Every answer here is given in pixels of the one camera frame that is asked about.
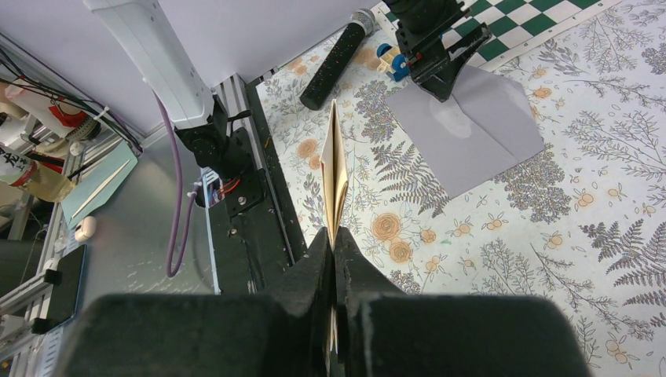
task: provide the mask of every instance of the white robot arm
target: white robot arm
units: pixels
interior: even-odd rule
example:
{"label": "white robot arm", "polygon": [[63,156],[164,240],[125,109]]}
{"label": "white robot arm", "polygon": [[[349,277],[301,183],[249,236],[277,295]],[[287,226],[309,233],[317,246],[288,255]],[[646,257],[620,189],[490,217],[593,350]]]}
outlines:
{"label": "white robot arm", "polygon": [[157,0],[83,2],[139,68],[200,167],[231,179],[252,164],[239,145],[229,142],[231,119],[224,105],[203,83]]}
{"label": "white robot arm", "polygon": [[157,0],[84,0],[123,46],[179,130],[208,124],[214,98]]}

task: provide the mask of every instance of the tan paper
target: tan paper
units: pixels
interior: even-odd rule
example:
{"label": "tan paper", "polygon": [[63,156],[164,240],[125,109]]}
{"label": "tan paper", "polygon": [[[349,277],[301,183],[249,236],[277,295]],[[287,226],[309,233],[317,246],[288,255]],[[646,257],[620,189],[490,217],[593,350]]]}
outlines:
{"label": "tan paper", "polygon": [[345,162],[345,145],[342,140],[342,131],[338,119],[338,103],[331,102],[331,114],[328,119],[328,135],[321,153],[321,181],[324,187],[324,211],[328,225],[328,238],[331,248],[335,247],[335,237],[338,234],[342,208],[347,197],[349,179]]}

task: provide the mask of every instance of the green checkered board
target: green checkered board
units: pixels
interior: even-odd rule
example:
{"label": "green checkered board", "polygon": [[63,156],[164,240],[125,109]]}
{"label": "green checkered board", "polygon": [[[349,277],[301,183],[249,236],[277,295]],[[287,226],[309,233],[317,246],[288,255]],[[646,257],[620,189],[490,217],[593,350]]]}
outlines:
{"label": "green checkered board", "polygon": [[[492,71],[620,1],[466,0],[465,7],[471,7],[471,17],[454,24],[442,39],[445,46],[452,46],[485,22],[493,34],[492,39],[474,54],[469,64]],[[397,46],[396,17],[383,2],[372,8],[372,12],[379,26]]]}

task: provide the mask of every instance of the label on bottle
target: label on bottle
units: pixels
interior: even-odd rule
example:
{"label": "label on bottle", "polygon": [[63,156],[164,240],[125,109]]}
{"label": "label on bottle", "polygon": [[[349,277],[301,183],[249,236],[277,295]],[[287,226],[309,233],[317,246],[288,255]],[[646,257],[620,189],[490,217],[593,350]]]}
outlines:
{"label": "label on bottle", "polygon": [[37,169],[35,161],[20,153],[0,147],[0,181],[17,187],[23,185]]}

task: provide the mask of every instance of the white wall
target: white wall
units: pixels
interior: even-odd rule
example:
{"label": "white wall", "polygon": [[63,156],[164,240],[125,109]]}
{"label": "white wall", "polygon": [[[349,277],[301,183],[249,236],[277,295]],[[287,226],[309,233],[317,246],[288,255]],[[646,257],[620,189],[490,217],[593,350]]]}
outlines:
{"label": "white wall", "polygon": [[[289,61],[378,0],[161,0],[208,86],[246,81]],[[148,132],[160,123],[149,87],[82,0],[3,0],[0,31]]]}

